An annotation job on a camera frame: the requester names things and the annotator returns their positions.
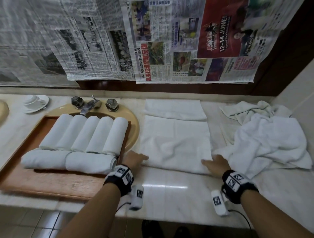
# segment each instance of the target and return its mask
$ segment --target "white cup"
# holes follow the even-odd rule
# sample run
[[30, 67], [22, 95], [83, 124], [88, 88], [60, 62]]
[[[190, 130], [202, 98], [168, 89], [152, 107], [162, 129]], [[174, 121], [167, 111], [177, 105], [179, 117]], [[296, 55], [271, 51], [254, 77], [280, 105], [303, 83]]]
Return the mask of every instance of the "white cup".
[[40, 99], [37, 95], [27, 95], [24, 101], [24, 106], [28, 110], [38, 109], [45, 104], [45, 101]]

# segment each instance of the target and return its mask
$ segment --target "rolled white towel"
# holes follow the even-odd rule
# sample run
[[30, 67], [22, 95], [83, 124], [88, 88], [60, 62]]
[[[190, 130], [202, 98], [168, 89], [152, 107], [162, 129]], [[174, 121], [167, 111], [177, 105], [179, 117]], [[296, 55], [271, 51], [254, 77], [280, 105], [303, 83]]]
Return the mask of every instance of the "rolled white towel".
[[129, 122], [123, 117], [117, 117], [113, 121], [112, 128], [102, 149], [103, 154], [119, 156], [128, 125]]
[[82, 115], [76, 115], [73, 117], [63, 136], [57, 143], [57, 150], [71, 150], [71, 147], [81, 132], [86, 120], [87, 118]]
[[114, 156], [72, 152], [67, 156], [65, 167], [68, 171], [78, 171], [86, 174], [108, 174], [116, 166]]
[[111, 117], [105, 116], [100, 119], [85, 152], [98, 154], [102, 153], [102, 149], [105, 145], [112, 124], [113, 119]]
[[69, 114], [62, 114], [61, 116], [59, 116], [53, 127], [40, 143], [39, 148], [56, 150], [58, 141], [63, 136], [72, 119], [73, 116]]
[[21, 164], [26, 169], [65, 170], [65, 160], [70, 151], [34, 149], [22, 156]]
[[87, 118], [81, 132], [71, 147], [71, 151], [84, 152], [86, 150], [99, 120], [100, 119], [97, 116], [90, 116]]

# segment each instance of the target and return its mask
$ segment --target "saucer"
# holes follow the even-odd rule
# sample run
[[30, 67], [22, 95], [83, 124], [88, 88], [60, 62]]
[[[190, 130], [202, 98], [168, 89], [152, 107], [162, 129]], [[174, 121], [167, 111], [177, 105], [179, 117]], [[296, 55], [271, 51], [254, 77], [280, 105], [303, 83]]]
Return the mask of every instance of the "saucer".
[[38, 95], [38, 97], [39, 97], [39, 99], [43, 100], [45, 103], [42, 106], [40, 106], [39, 108], [35, 108], [35, 109], [27, 109], [24, 106], [24, 110], [23, 110], [24, 113], [33, 113], [33, 112], [39, 111], [40, 109], [43, 109], [45, 106], [47, 106], [47, 104], [49, 102], [49, 97], [46, 95]]

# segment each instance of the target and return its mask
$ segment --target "cable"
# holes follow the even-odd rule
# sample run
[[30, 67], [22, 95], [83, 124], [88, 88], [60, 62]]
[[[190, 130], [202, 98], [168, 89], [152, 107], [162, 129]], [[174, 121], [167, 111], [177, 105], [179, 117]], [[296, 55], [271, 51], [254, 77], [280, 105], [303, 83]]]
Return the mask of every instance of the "cable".
[[124, 206], [125, 204], [131, 204], [131, 203], [124, 203], [124, 204], [122, 204], [121, 206], [119, 206], [119, 208], [117, 209], [117, 211], [118, 211], [122, 206]]
[[228, 210], [228, 211], [229, 211], [229, 212], [237, 212], [237, 213], [239, 213], [241, 216], [243, 216], [244, 219], [246, 220], [246, 222], [248, 223], [248, 225], [249, 225], [249, 227], [250, 227], [250, 230], [252, 230], [251, 225], [250, 225], [249, 221], [247, 220], [247, 218], [245, 217], [245, 215], [243, 215], [241, 212], [239, 212], [239, 211], [237, 211], [237, 210], [233, 210], [233, 209], [230, 209], [230, 210]]

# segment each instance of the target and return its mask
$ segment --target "wrist strap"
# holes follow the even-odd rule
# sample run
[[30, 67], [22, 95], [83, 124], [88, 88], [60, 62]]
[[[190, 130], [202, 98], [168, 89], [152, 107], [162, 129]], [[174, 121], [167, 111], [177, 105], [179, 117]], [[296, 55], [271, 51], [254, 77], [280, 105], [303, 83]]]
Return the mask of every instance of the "wrist strap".
[[106, 183], [115, 184], [121, 193], [121, 196], [127, 195], [131, 191], [134, 177], [129, 167], [126, 165], [115, 166], [113, 171], [105, 177]]
[[221, 187], [221, 191], [234, 204], [241, 203], [241, 195], [245, 190], [259, 192], [251, 180], [244, 174], [235, 172], [234, 170], [226, 171], [222, 176], [222, 180], [224, 184]]

